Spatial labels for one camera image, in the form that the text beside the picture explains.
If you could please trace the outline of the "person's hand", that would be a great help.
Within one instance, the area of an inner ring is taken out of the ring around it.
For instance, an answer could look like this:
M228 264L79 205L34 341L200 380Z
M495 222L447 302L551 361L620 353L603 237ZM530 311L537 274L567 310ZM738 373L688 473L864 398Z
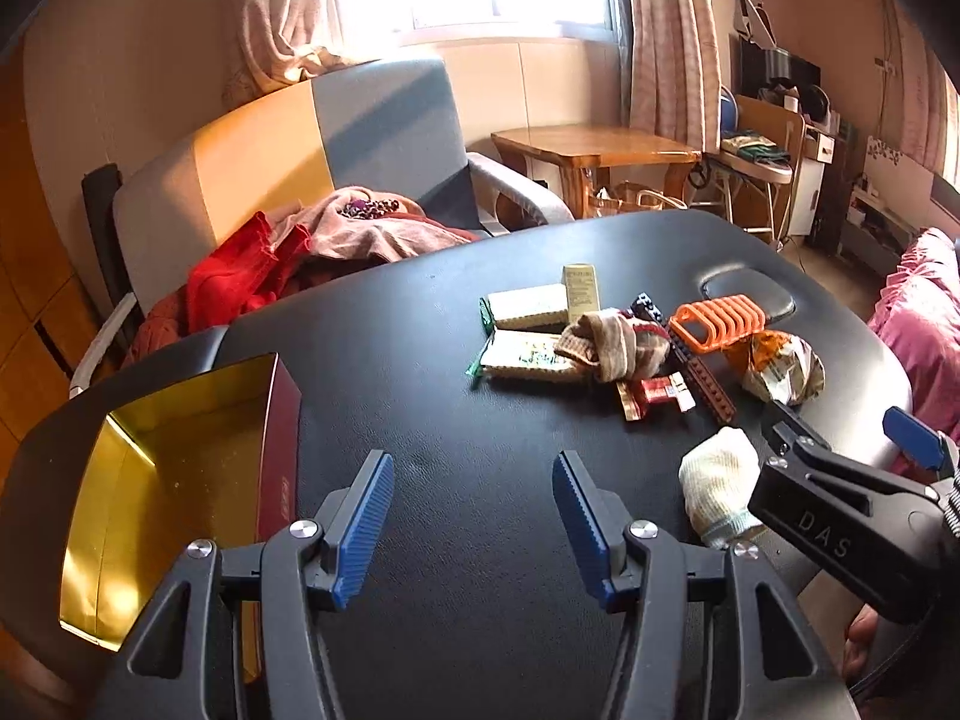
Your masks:
M862 606L844 633L843 655L841 655L841 676L848 684L855 683L866 669L877 634L877 611L871 606Z

